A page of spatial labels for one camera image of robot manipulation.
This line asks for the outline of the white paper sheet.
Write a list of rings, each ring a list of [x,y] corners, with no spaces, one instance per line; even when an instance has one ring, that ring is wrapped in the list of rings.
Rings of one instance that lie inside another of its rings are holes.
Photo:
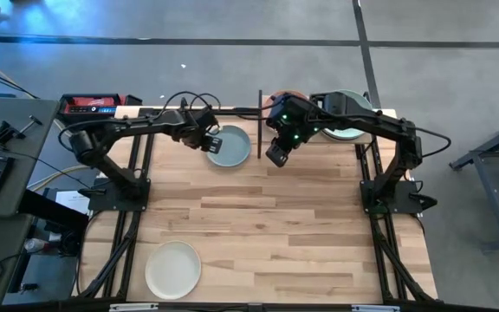
[[[78,191],[58,191],[55,202],[79,213],[88,214],[90,199],[81,195]]]

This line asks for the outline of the white metal bracket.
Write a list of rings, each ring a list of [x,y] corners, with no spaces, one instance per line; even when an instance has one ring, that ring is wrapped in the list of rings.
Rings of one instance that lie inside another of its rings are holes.
[[[111,304],[108,312],[154,312],[159,310],[157,303],[130,302]]]
[[[401,312],[400,307],[390,305],[352,305],[352,312]]]

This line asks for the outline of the red black power box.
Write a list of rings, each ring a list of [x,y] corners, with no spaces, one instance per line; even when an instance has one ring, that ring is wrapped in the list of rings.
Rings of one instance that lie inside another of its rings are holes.
[[[65,126],[114,117],[117,107],[141,106],[143,101],[131,94],[63,94],[56,118]]]

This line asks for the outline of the mint green plate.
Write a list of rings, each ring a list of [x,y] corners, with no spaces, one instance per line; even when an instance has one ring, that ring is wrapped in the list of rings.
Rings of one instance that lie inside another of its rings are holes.
[[[364,109],[372,110],[373,106],[370,101],[362,94],[358,94],[354,91],[341,89],[341,93],[349,96],[351,99],[355,100]],[[322,132],[329,138],[333,140],[356,140],[361,137],[364,132],[354,128],[348,128],[344,130],[330,130],[328,128],[323,129]]]

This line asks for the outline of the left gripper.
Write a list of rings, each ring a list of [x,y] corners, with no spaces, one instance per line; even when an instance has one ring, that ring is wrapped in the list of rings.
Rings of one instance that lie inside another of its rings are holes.
[[[173,127],[171,137],[174,141],[206,153],[220,151],[223,140],[209,134],[213,127],[219,126],[215,114],[209,108],[195,113],[187,110],[180,111],[180,113],[184,118],[184,123]]]

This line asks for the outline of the black desk clamp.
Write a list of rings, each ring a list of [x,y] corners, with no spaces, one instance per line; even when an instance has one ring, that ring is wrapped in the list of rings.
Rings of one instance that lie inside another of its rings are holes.
[[[26,131],[32,128],[34,125],[42,126],[42,122],[34,115],[30,115],[29,123],[20,129],[13,127],[7,121],[3,121],[0,126],[0,148],[5,148],[6,143],[12,139],[24,139],[26,137]]]

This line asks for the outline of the white plate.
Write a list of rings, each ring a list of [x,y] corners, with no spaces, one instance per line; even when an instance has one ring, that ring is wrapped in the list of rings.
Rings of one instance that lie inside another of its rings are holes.
[[[148,257],[145,268],[148,289],[165,300],[177,300],[190,294],[201,274],[199,254],[183,241],[161,244]]]

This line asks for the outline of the dark grey side desk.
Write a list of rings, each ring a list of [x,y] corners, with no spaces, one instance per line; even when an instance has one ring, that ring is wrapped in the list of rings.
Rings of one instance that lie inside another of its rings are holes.
[[[15,160],[0,190],[0,259],[4,260],[0,276],[0,303],[16,266],[16,259],[11,256],[21,251],[32,221],[30,215],[17,210],[58,107],[59,103],[52,100],[0,98],[0,124],[6,121],[12,127],[21,129],[30,122],[30,116],[41,121],[25,132],[24,139],[9,141],[5,145],[8,149],[6,153],[0,147],[0,156]]]

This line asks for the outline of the blue-grey plate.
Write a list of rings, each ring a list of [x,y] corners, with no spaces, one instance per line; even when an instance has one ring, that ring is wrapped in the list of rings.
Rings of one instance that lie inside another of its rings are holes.
[[[212,130],[211,136],[222,140],[218,153],[207,153],[208,160],[213,164],[222,167],[239,166],[250,156],[250,137],[241,127],[222,126],[218,130]]]

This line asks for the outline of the black flat bar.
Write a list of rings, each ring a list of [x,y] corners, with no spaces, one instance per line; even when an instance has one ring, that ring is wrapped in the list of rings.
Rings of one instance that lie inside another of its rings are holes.
[[[87,215],[30,190],[24,192],[17,212],[45,219],[79,233],[84,232],[88,224]]]

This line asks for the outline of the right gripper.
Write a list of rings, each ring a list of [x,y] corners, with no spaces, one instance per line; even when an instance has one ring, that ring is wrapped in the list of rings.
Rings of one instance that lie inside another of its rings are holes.
[[[279,139],[291,139],[294,145],[307,143],[319,132],[313,122],[318,112],[319,108],[307,99],[295,94],[280,94],[273,96],[265,123],[276,131]],[[274,165],[283,167],[289,155],[289,143],[275,140],[265,154]]]

